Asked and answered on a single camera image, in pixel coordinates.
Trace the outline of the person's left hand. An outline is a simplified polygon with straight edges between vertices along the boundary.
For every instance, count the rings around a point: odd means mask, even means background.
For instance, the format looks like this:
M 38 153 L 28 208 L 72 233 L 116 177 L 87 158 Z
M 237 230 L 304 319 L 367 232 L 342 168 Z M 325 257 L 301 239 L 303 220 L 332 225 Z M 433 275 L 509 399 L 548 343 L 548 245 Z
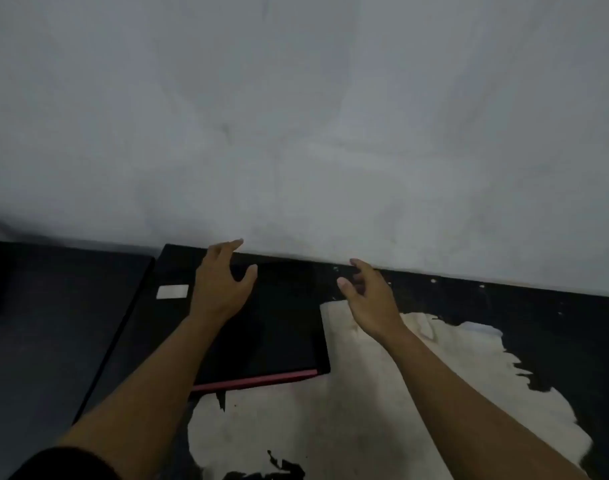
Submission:
M 233 277 L 231 259 L 243 239 L 209 246 L 195 274 L 189 317 L 220 330 L 246 304 L 250 295 L 239 295 Z

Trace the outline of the person's right hand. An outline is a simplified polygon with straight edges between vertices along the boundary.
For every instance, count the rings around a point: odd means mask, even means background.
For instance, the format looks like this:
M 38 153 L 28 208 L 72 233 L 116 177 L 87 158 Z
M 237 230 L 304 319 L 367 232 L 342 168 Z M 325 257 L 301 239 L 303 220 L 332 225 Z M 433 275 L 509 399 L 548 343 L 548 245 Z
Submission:
M 357 273 L 349 281 L 359 292 L 358 301 L 348 303 L 352 316 L 365 333 L 388 349 L 409 333 L 393 291 L 381 273 L 369 263 L 358 258 L 351 258 L 350 263 Z

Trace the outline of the person's left forearm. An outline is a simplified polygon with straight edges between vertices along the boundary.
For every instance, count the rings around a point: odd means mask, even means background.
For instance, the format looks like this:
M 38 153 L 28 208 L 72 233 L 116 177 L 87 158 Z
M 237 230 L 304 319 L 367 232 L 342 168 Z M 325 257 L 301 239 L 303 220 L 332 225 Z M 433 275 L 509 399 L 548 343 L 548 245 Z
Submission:
M 122 480 L 150 480 L 161 467 L 204 355 L 226 322 L 191 314 L 109 396 L 60 439 L 104 460 Z

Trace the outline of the person's right forearm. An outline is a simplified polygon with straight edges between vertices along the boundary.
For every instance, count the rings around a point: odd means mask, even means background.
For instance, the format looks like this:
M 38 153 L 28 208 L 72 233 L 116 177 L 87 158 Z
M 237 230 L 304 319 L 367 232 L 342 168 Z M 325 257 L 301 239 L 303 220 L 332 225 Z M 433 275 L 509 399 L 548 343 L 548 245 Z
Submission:
M 378 334 L 454 480 L 589 480 L 451 371 L 404 324 Z

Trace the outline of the black laptop with red edge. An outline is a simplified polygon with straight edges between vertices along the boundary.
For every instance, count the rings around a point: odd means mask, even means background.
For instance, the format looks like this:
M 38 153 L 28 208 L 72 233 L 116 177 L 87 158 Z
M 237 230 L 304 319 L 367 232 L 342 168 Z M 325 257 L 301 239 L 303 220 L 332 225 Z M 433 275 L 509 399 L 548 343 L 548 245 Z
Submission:
M 331 371 L 312 263 L 267 262 L 204 356 L 193 393 L 301 381 Z

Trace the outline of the black sleeve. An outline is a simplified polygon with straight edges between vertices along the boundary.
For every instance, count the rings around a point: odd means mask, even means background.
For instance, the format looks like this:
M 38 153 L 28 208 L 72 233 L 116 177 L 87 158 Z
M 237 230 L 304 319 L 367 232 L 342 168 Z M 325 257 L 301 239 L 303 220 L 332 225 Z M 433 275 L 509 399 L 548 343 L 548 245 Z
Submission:
M 76 447 L 52 447 L 33 455 L 8 480 L 122 480 L 92 452 Z

